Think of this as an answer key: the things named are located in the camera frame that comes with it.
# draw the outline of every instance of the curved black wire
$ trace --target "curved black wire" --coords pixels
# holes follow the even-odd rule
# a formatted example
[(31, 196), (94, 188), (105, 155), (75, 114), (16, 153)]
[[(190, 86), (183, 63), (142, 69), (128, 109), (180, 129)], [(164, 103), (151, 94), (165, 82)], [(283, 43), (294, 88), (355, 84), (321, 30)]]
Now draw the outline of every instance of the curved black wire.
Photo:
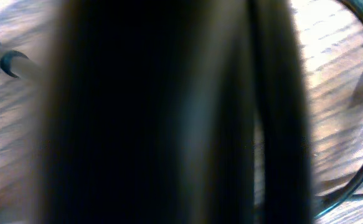
[[(362, 0), (338, 0), (340, 3), (349, 8), (357, 18), (363, 23), (363, 1)], [(353, 193), (360, 187), (363, 183), (363, 165), (355, 174), (355, 176), (347, 183), (343, 188), (321, 196), (322, 201), (321, 207), (316, 213), (316, 218), (319, 218), (332, 209), (339, 206), (341, 203), (351, 198), (351, 200), (360, 200), (363, 198), (363, 194), (353, 195)]]

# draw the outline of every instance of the wooden surface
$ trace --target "wooden surface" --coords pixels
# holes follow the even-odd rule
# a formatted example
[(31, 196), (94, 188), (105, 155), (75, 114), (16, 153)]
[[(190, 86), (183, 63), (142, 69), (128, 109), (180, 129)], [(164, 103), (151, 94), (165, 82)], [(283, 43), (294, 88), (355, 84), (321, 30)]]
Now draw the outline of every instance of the wooden surface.
[[(0, 0), (0, 41), (43, 64), (57, 7), (54, 0)], [(347, 109), (363, 71), (363, 26), (333, 0), (292, 0), (291, 8), (308, 90), (315, 182), (344, 177), (363, 163), (363, 134), (357, 138), (363, 104)], [(34, 92), (27, 83), (0, 75), (0, 207), (18, 195), (9, 192), (28, 168)], [(257, 202), (263, 193), (261, 149), (258, 134)], [(363, 223), (363, 201), (346, 202), (317, 223)]]

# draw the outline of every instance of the blurry black object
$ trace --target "blurry black object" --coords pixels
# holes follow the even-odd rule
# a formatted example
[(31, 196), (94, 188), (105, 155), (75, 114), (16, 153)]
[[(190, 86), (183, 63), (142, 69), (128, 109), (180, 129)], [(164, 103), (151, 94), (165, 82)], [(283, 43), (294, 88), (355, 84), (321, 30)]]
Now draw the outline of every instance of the blurry black object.
[(263, 221), (313, 222), (285, 1), (64, 4), (36, 223), (253, 223), (255, 103)]

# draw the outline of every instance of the black ring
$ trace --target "black ring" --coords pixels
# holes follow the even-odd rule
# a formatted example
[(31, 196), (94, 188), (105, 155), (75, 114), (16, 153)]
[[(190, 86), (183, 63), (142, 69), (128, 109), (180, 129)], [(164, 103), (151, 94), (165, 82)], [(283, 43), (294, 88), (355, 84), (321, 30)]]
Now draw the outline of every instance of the black ring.
[(8, 52), (6, 52), (1, 60), (0, 60), (0, 68), (9, 76), (13, 77), (13, 78), (18, 78), (17, 75), (15, 75), (14, 73), (11, 72), (11, 60), (14, 57), (23, 57), (26, 59), (29, 59), (26, 55), (24, 55), (23, 53), (16, 51), (16, 50), (10, 50)]

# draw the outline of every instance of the wooden table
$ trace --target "wooden table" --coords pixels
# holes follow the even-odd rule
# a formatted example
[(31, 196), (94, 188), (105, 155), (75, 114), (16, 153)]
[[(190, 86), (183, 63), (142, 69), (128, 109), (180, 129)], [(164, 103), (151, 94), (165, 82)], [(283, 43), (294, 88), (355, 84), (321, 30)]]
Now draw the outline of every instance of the wooden table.
[[(54, 0), (0, 0), (0, 41), (44, 64), (58, 9)], [(347, 109), (363, 71), (363, 26), (333, 0), (292, 0), (313, 130), (316, 182), (354, 173), (363, 163), (363, 106)], [(0, 75), (0, 207), (22, 195), (28, 171), (33, 87)], [(262, 144), (256, 142), (256, 196), (262, 197)], [(363, 201), (346, 202), (317, 223), (363, 223)]]

